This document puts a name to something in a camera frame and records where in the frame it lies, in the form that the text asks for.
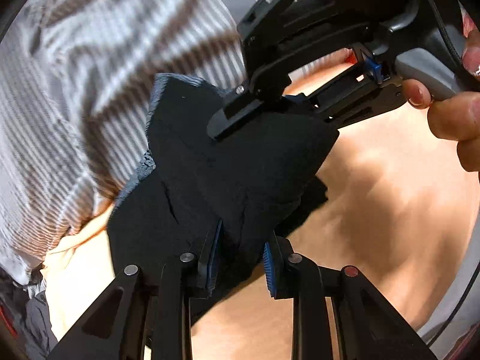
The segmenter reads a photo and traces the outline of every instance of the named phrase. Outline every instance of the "gray striped fabric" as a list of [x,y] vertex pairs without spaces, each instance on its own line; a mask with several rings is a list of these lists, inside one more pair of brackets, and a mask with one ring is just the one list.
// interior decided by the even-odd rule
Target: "gray striped fabric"
[[16,281],[134,173],[154,73],[243,81],[235,21],[255,1],[27,2],[0,43],[0,265]]

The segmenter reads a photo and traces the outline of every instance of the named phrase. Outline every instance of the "finger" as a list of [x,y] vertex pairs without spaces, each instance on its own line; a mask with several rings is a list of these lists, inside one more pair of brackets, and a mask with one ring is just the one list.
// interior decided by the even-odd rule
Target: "finger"
[[480,138],[459,142],[457,154],[462,168],[467,172],[480,171]]
[[480,137],[480,93],[462,92],[434,102],[428,110],[428,124],[437,138],[460,141]]
[[407,79],[402,83],[402,91],[405,98],[415,108],[427,108],[431,103],[431,95],[425,85],[416,79]]
[[465,69],[480,80],[480,32],[470,31],[466,40],[466,48],[463,52],[462,62]]

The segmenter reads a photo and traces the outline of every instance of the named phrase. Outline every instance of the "fingernail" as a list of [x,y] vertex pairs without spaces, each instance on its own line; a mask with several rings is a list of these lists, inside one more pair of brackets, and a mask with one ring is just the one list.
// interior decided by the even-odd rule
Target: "fingernail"
[[480,47],[469,47],[462,58],[463,66],[475,77],[480,77]]
[[407,93],[405,93],[406,97],[409,100],[409,103],[418,107],[423,104],[423,93],[422,90],[418,87],[415,87],[415,89],[408,90]]
[[470,106],[470,112],[472,117],[477,124],[480,121],[480,100],[473,101]]

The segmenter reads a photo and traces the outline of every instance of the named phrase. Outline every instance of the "black towel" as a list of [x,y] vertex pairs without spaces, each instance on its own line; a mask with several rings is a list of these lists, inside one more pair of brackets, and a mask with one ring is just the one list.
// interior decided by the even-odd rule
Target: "black towel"
[[211,299],[192,302],[193,322],[250,276],[269,234],[297,209],[338,137],[313,115],[285,112],[284,99],[282,112],[264,112],[215,142],[206,126],[223,94],[200,79],[156,76],[150,153],[107,227],[115,273],[137,264],[156,284],[166,257],[190,250],[222,220],[217,288]]

